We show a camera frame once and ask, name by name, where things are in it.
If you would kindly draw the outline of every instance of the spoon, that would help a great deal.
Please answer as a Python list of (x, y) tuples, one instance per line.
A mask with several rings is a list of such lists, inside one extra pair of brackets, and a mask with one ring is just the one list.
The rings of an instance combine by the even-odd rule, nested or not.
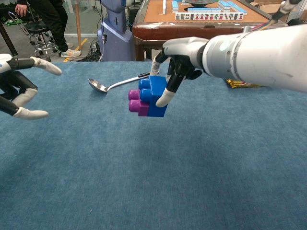
[(110, 89), (112, 88), (115, 88), (115, 87), (118, 87), (120, 85), (124, 85), (124, 84), (127, 84), (129, 82), (133, 82), (133, 81), (137, 81), (139, 79), (143, 79), (143, 78), (148, 78), (148, 76), (150, 75), (150, 72), (146, 72), (146, 73), (141, 73), (139, 74), (137, 77), (134, 77), (134, 78), (130, 78), (130, 79), (127, 79), (127, 80), (123, 80), (123, 81), (120, 81), (120, 82), (117, 82), (113, 85), (110, 85), (108, 87), (102, 85), (100, 82), (98, 82), (97, 80), (94, 80), (94, 79), (91, 79), (89, 78), (88, 79), (88, 82), (90, 84), (90, 86), (98, 91), (98, 92), (108, 92)]

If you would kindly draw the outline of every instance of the robotic hand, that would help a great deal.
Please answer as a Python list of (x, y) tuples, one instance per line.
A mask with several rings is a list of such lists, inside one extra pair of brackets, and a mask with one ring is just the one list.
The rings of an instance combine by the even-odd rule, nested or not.
[(9, 54), (0, 54), (0, 110), (21, 119), (40, 119), (48, 116), (48, 112), (41, 110), (28, 110), (23, 106), (37, 93), (37, 87), (26, 78), (18, 69), (38, 67), (46, 71), (61, 75), (62, 71), (40, 58), (12, 59)]
[(167, 105), (181, 82), (196, 79), (201, 70), (212, 77), (307, 92), (307, 24), (210, 40), (172, 39), (153, 59), (151, 75), (158, 73), (167, 58), (171, 58), (167, 86), (157, 107)]

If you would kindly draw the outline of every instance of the blue carpet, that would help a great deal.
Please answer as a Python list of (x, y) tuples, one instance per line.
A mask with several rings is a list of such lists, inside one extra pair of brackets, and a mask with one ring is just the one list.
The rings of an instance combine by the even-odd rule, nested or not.
[[(24, 70), (39, 88), (1, 113), (1, 230), (305, 230), (307, 94), (184, 81), (164, 118), (128, 111), (149, 62)], [(167, 64), (162, 66), (165, 74)]]

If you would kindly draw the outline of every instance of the gray floor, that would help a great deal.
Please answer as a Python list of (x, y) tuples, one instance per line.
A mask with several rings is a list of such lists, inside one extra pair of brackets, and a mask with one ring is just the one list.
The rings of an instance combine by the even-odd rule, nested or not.
[[(15, 46), (15, 49), (17, 50), (19, 54), (19, 58), (28, 58), (30, 56), (34, 56), (34, 47), (30, 44), (28, 36), (26, 36), (21, 29), (17, 25), (12, 26), (4, 26), (6, 32), (8, 33), (12, 43)], [(88, 40), (84, 43), (82, 46), (82, 55), (80, 56), (80, 59), (85, 57), (88, 52), (90, 51), (90, 44), (93, 40), (95, 40), (95, 37), (88, 37)], [(68, 43), (73, 43), (75, 46), (72, 49), (75, 49), (78, 46), (78, 39), (76, 37), (66, 37), (66, 41)], [(0, 54), (3, 53), (9, 53), (10, 50), (6, 46), (2, 36), (0, 36)], [(50, 51), (50, 55), (53, 55), (51, 57), (51, 61), (64, 61), (64, 58), (61, 58), (59, 56), (55, 56), (57, 54), (52, 53)]]

